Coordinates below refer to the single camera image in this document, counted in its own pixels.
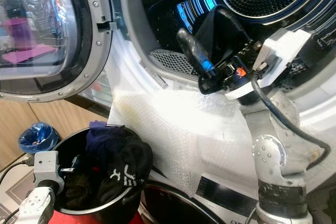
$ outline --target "black laundry basket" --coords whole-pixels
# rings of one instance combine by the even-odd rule
[[[60,168],[70,167],[72,161],[71,157],[73,158],[79,154],[85,153],[86,135],[88,132],[89,129],[77,132],[54,147],[53,151],[58,151]],[[127,188],[121,195],[111,202],[86,210],[67,209],[62,205],[62,201],[58,200],[58,197],[56,197],[54,209],[67,215],[92,215],[103,224],[129,223],[138,210],[141,190],[142,188]]]

